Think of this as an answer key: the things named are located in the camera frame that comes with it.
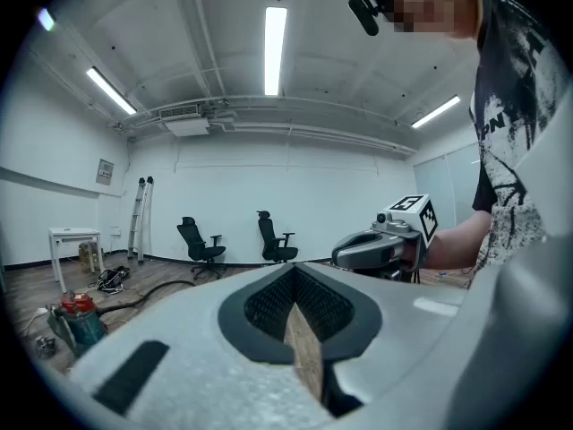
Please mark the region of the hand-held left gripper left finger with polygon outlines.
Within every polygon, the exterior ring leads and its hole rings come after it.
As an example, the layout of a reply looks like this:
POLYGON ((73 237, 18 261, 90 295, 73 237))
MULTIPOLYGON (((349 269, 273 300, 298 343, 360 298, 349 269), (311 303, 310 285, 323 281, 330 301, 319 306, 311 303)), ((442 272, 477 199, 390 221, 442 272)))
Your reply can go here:
POLYGON ((255 363, 218 327, 224 300, 269 266, 180 290, 91 348, 66 406, 93 429, 325 429, 334 417, 290 365, 255 363))

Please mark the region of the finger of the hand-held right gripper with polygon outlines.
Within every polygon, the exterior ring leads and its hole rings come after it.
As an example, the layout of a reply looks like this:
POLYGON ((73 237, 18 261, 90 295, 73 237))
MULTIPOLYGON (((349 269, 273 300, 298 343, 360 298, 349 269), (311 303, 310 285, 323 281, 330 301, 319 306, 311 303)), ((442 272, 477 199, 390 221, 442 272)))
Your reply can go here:
POLYGON ((356 234, 352 239, 353 243, 401 243, 402 241, 403 238, 401 236, 392 235, 382 231, 364 231, 356 234))
POLYGON ((353 243, 355 235, 347 236, 335 245, 331 253, 335 266, 344 269, 379 269, 400 260, 404 238, 401 243, 353 243))

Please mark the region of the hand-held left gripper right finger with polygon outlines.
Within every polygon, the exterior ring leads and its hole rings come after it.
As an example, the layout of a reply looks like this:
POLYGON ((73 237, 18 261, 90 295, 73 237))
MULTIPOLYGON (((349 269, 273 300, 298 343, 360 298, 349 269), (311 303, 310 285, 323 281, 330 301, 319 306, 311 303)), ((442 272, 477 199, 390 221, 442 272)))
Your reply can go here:
POLYGON ((460 360, 440 360, 463 300, 425 287, 297 264, 295 303, 317 341, 320 395, 296 429, 445 429, 460 360))

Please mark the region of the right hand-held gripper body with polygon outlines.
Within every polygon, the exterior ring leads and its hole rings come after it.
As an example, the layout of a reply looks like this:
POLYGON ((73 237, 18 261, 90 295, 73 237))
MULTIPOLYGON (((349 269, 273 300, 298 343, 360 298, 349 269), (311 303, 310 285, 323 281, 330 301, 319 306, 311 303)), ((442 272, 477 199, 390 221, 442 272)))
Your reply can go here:
POLYGON ((394 254, 389 263, 382 267, 381 276, 386 280, 419 281, 419 269, 425 264, 429 246, 438 229, 430 196, 416 194, 400 198, 378 212, 372 229, 399 238, 401 245, 411 244, 414 248, 414 259, 408 264, 395 245, 394 254))

